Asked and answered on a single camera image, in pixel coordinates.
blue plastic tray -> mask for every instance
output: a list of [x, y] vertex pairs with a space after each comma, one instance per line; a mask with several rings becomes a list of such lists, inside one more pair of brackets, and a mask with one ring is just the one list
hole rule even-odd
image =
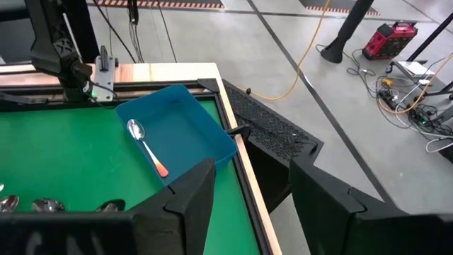
[[[129, 119], [142, 124], [144, 141], [168, 170], [168, 176], [161, 178], [165, 186], [206, 158], [215, 159], [217, 170], [223, 169], [237, 150], [230, 136], [183, 85], [122, 103], [116, 112], [126, 131]], [[143, 144], [135, 143], [158, 174]]]

concrete floor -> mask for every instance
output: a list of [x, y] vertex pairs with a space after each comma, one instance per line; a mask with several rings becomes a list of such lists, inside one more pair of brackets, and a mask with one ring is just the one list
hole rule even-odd
[[[314, 33], [320, 11], [305, 9], [298, 0], [223, 0], [226, 11], [140, 9], [139, 39], [146, 62], [216, 62], [221, 75], [241, 87], [251, 87], [266, 96], [278, 96], [288, 90], [296, 72], [291, 61], [298, 62]], [[419, 34], [403, 51], [407, 57], [453, 11], [450, 0], [376, 0], [373, 7], [380, 16], [367, 16], [360, 24], [345, 51], [363, 47], [382, 23], [408, 19], [419, 21]], [[109, 45], [108, 27], [96, 8], [90, 8], [99, 45]], [[123, 8], [109, 8], [110, 21], [132, 49]], [[328, 44], [338, 32], [345, 14], [327, 13], [316, 43]], [[453, 51], [453, 34], [444, 31], [420, 56], [434, 62]], [[131, 62], [113, 36], [113, 54], [121, 62]], [[388, 61], [368, 62], [358, 57], [363, 67], [384, 73]], [[302, 71], [327, 109], [338, 121], [360, 155], [345, 145], [303, 83], [280, 101], [266, 105], [325, 142], [315, 162], [319, 168], [381, 199], [387, 192], [391, 199], [409, 213], [453, 212], [453, 165], [440, 154], [425, 152], [426, 141], [410, 130], [400, 130], [382, 117], [375, 100], [356, 76], [345, 72], [352, 63], [344, 59], [331, 64], [312, 49]], [[449, 64], [439, 75], [443, 82], [453, 80]], [[430, 98], [445, 106], [446, 96]], [[357, 163], [362, 158], [372, 171]], [[374, 174], [382, 189], [369, 180]], [[271, 218], [283, 254], [309, 254], [304, 233], [291, 196]]]

red power tool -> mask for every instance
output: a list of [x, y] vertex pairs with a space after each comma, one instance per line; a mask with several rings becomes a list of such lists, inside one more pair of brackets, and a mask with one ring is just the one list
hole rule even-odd
[[416, 22], [397, 21], [393, 25], [381, 25], [363, 48], [362, 54], [369, 60], [391, 59], [417, 35]]

green table surface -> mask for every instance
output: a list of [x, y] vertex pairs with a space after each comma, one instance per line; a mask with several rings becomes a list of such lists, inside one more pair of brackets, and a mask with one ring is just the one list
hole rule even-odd
[[[214, 101], [201, 101], [220, 123]], [[94, 211], [122, 198], [126, 209], [163, 188], [114, 110], [80, 108], [0, 113], [0, 196], [17, 211], [54, 198], [68, 211]], [[205, 254], [259, 254], [233, 162], [219, 169]]]

spoon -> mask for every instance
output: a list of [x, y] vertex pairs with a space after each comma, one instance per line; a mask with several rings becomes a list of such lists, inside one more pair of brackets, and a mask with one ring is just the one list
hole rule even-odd
[[109, 213], [125, 210], [126, 202], [123, 199], [114, 199], [105, 202], [96, 209], [96, 212]]
[[33, 212], [37, 213], [55, 213], [64, 212], [63, 203], [51, 198], [40, 198], [34, 200], [31, 204]]
[[161, 177], [168, 176], [167, 169], [163, 166], [163, 164], [157, 159], [156, 155], [149, 149], [148, 145], [144, 141], [144, 128], [140, 122], [130, 119], [127, 121], [127, 129], [129, 130], [130, 134], [136, 141], [140, 141], [143, 143], [144, 147], [147, 149], [149, 156], [154, 162], [156, 166], [157, 172]]
[[0, 199], [0, 213], [12, 213], [19, 204], [19, 197], [17, 195], [8, 195]]

